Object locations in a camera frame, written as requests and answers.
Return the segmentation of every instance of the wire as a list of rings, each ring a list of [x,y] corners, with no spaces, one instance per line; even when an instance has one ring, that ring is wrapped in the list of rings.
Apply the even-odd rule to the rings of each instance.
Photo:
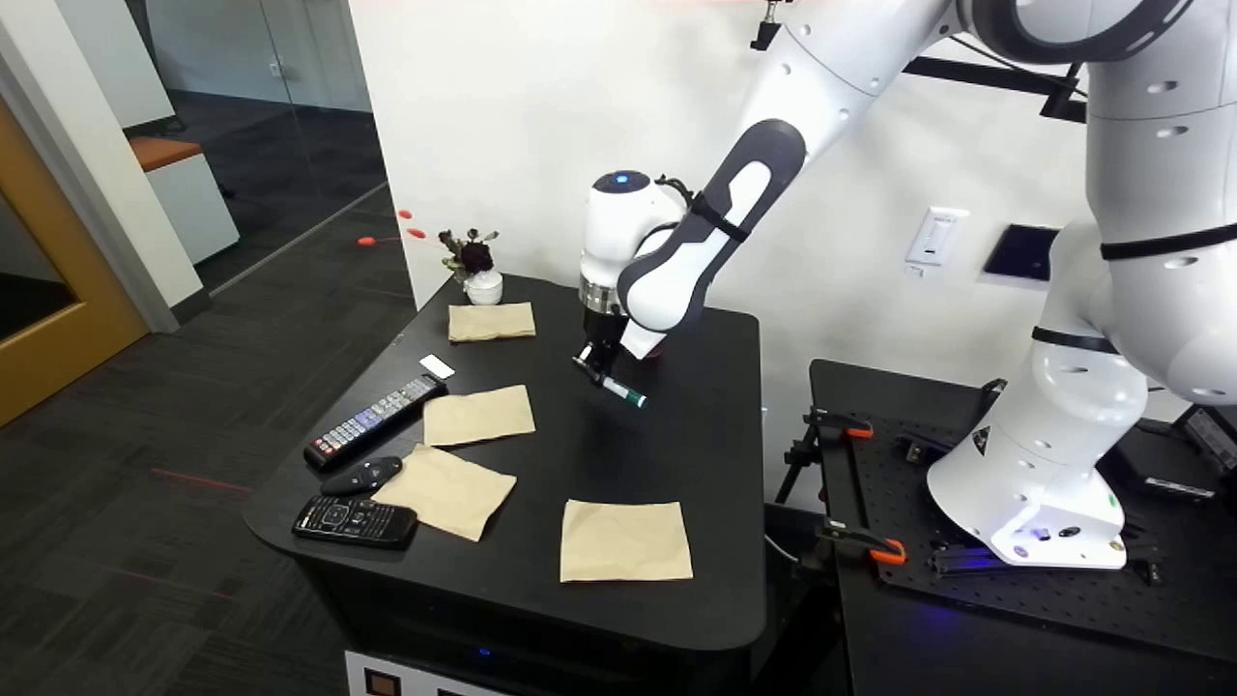
[[[892,548],[890,538],[877,538],[875,530],[848,525],[839,518],[825,518],[821,535],[828,535],[828,538],[860,538],[868,547]]]
[[[767,547],[771,547],[778,557],[787,557],[790,563],[802,563],[802,557],[790,553],[787,547],[778,547],[771,535],[767,535]]]
[[[982,56],[982,59],[989,59],[989,62],[999,62],[999,66],[1015,70],[1015,74],[1030,74],[1030,77],[1058,77],[1058,74],[1026,70],[1026,66],[1009,62],[1007,56],[995,56],[995,52],[985,52],[985,45],[976,45],[976,43],[968,43],[968,40],[958,40],[958,34],[953,34],[953,43],[958,43],[964,52]]]

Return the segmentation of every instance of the floor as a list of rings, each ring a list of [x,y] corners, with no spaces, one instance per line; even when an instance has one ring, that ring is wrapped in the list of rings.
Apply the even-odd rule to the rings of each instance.
[[[240,244],[196,264],[217,291],[388,183],[381,132],[369,114],[294,108],[211,94],[171,94],[177,123],[226,190]]]
[[[244,150],[278,120],[325,137],[337,117],[200,101],[191,129],[211,150]],[[342,123],[337,144],[369,132],[351,117]],[[303,449],[320,409],[413,316],[413,302],[370,161],[320,165],[297,177],[307,190],[294,177],[278,190],[284,173],[260,161],[270,156],[238,159],[231,177],[220,159],[220,183],[263,183],[267,200],[240,200],[263,187],[231,193],[251,204],[247,237],[263,244],[217,264],[211,309],[0,429],[6,696],[343,694],[343,633],[240,511],[267,464]],[[325,190],[337,190],[337,210],[303,210]],[[787,547],[806,541],[797,518],[771,530]],[[778,674],[757,687],[843,694],[828,587],[806,585],[778,553],[771,587],[757,655]]]

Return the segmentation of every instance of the napkin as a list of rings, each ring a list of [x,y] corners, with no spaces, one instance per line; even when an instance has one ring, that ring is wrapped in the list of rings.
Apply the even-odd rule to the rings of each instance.
[[[580,501],[565,505],[560,585],[693,580],[682,501]]]
[[[450,304],[450,340],[537,337],[535,304]]]
[[[401,473],[374,491],[374,501],[413,505],[422,525],[479,541],[510,487],[516,477],[422,443],[401,459]]]
[[[472,443],[472,442],[499,442],[537,434],[531,389],[504,385],[504,389],[477,389],[477,393],[441,393],[427,401],[427,443]]]

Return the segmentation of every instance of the gray carpet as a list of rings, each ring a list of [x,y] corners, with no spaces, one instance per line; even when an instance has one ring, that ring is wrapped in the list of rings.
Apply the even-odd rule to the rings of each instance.
[[[0,429],[6,696],[343,694],[343,639],[240,511],[413,316],[396,237],[381,190]]]

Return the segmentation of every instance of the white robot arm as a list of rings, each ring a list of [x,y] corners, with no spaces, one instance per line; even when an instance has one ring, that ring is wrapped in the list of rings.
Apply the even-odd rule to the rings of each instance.
[[[644,173],[592,193],[584,365],[609,376],[693,321],[794,177],[936,40],[1088,62],[1091,204],[1052,248],[1026,371],[928,473],[936,505],[1007,563],[1122,567],[1127,513],[1096,473],[1147,376],[1237,401],[1237,8],[1230,0],[797,0],[740,144],[698,196]]]

